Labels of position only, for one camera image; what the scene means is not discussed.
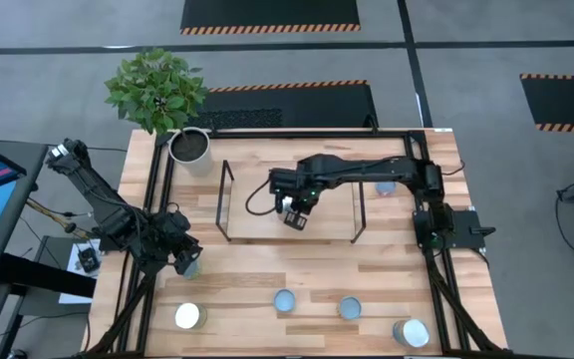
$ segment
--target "hazard tape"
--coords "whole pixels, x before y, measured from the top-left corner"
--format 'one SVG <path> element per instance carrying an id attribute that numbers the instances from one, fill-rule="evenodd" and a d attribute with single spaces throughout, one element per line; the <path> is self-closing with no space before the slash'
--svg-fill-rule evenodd
<path id="1" fill-rule="evenodd" d="M 537 124 L 535 125 L 535 129 L 539 131 L 548 131 L 548 132 L 574 133 L 573 124 Z"/>
<path id="2" fill-rule="evenodd" d="M 367 80 L 347 80 L 347 81 L 323 81 L 311 83 L 294 83 L 278 85 L 254 85 L 254 86 L 230 86 L 225 88 L 210 88 L 210 93 L 231 92 L 231 91 L 257 91 L 257 90 L 280 90 L 280 89 L 301 89 L 329 86 L 346 85 L 369 85 Z"/>
<path id="3" fill-rule="evenodd" d="M 574 80 L 574 75 L 542 75 L 542 74 L 521 74 L 519 78 L 524 79 L 546 79 L 546 80 Z"/>
<path id="4" fill-rule="evenodd" d="M 236 35 L 295 32 L 347 32 L 360 31 L 360 24 L 310 25 L 255 25 L 255 26 L 200 26 L 180 29 L 181 35 Z"/>

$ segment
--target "wooden table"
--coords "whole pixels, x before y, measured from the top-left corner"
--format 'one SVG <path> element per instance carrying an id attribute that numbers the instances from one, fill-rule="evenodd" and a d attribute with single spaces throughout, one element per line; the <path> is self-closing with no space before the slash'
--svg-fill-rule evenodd
<path id="1" fill-rule="evenodd" d="M 453 132 L 426 130 L 426 134 L 430 158 L 444 172 L 457 169 Z M 144 201 L 153 146 L 153 137 L 133 132 L 119 192 L 135 206 Z M 211 149 L 219 174 L 223 159 L 234 168 L 266 162 L 294 168 L 297 160 L 317 153 L 365 160 L 404 154 L 403 142 L 395 139 L 212 140 Z M 154 207 L 167 154 L 162 156 Z M 372 183 L 366 183 L 367 229 L 353 245 L 303 239 L 228 243 L 214 224 L 219 180 L 220 176 L 193 179 L 181 166 L 174 167 L 169 200 L 180 205 L 191 222 L 190 233 L 204 248 L 202 274 L 187 281 L 168 267 L 158 275 L 145 355 L 440 353 L 425 261 L 411 220 L 414 200 L 403 185 L 394 195 L 381 197 Z M 453 208 L 471 205 L 463 172 L 445 177 L 444 186 L 445 201 Z M 492 341 L 505 346 L 486 265 L 468 249 L 455 249 L 451 255 L 462 304 Z M 92 343 L 113 322 L 123 257 L 111 253 L 104 258 L 90 315 Z M 296 308 L 277 314 L 273 296 L 284 287 L 296 293 Z M 362 301 L 360 319 L 345 321 L 338 316 L 337 303 L 345 295 Z M 186 301 L 207 308 L 207 322 L 199 330 L 183 331 L 174 325 L 173 314 Z M 451 347 L 457 347 L 452 313 L 448 304 L 444 308 Z M 428 326 L 429 345 L 410 351 L 396 343 L 392 326 L 405 318 L 420 319 Z M 129 348 L 135 345 L 138 323 L 133 320 Z"/>

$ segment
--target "potted plant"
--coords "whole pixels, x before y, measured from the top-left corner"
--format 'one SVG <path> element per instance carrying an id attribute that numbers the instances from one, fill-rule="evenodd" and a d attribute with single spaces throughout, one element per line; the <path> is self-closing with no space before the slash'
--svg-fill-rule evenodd
<path id="1" fill-rule="evenodd" d="M 135 122 L 150 134 L 178 130 L 169 141 L 169 154 L 194 176 L 207 175 L 212 166 L 207 133 L 185 126 L 190 116 L 198 116 L 196 107 L 208 92 L 203 79 L 193 76 L 200 70 L 164 49 L 152 49 L 122 60 L 117 75 L 105 82 L 110 90 L 106 103 L 118 108 L 120 120 Z"/>

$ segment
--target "white plant pot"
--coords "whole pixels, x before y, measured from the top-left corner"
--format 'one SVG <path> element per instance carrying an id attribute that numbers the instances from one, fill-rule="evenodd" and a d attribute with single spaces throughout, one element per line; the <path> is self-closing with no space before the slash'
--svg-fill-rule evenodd
<path id="1" fill-rule="evenodd" d="M 169 155 L 176 162 L 178 162 L 183 167 L 185 167 L 187 169 L 187 171 L 192 176 L 194 176 L 194 177 L 205 177 L 205 176 L 209 175 L 209 173 L 211 173 L 211 169 L 213 167 L 213 160 L 211 159 L 211 150 L 209 149 L 209 136 L 207 135 L 207 133 L 205 131 L 203 131 L 200 128 L 188 127 L 188 128 L 183 129 L 183 130 L 185 131 L 185 133 L 187 133 L 187 132 L 198 132 L 198 133 L 201 133 L 203 136 L 205 136 L 205 138 L 207 139 L 207 149 L 205 149 L 205 152 L 196 160 L 186 162 L 186 161 L 182 161 L 182 160 L 177 159 L 174 156 L 174 153 L 172 152 L 171 149 L 172 149 L 172 144 L 174 143 L 176 138 L 179 136 L 182 136 L 182 134 L 179 131 L 176 134 L 174 134 L 174 136 L 172 136 L 172 138 L 167 143 L 167 151 L 169 152 Z"/>

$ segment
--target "concrete floor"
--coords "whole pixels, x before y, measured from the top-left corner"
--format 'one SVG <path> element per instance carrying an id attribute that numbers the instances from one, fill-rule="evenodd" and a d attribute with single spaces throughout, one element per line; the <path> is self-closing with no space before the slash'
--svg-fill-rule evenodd
<path id="1" fill-rule="evenodd" d="M 364 31 L 212 37 L 177 35 L 182 1 L 0 0 L 0 47 L 74 47 L 403 41 L 396 2 L 358 0 Z M 409 0 L 417 41 L 574 40 L 570 0 Z M 208 86 L 366 79 L 383 127 L 418 127 L 405 50 L 319 50 L 179 54 L 204 68 Z M 125 148 L 133 125 L 103 103 L 115 66 L 129 54 L 0 56 L 0 139 Z M 574 253 L 553 213 L 555 190 L 574 181 L 574 134 L 534 129 L 520 73 L 574 74 L 574 49 L 420 50 L 433 124 L 453 128 L 488 241 L 491 276 L 510 347 L 574 357 Z M 119 183 L 125 155 L 94 152 L 96 169 Z M 43 171 L 34 197 L 55 209 L 87 210 L 68 181 Z M 23 216 L 42 234 L 62 234 L 49 219 Z M 561 217 L 574 241 L 574 205 Z M 37 247 L 18 225 L 8 251 Z M 15 346 L 31 358 L 75 353 L 84 318 L 38 321 Z"/>

